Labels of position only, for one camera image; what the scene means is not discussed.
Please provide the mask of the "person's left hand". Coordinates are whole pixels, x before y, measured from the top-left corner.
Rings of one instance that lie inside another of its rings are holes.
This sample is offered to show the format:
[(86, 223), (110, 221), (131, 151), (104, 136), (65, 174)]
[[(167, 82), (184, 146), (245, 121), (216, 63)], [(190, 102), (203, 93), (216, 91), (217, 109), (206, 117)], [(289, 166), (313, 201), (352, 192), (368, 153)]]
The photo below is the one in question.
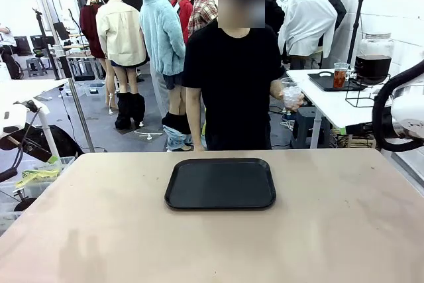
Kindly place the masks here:
[(303, 104), (304, 95), (294, 87), (288, 87), (283, 91), (283, 101), (286, 109), (295, 111)]

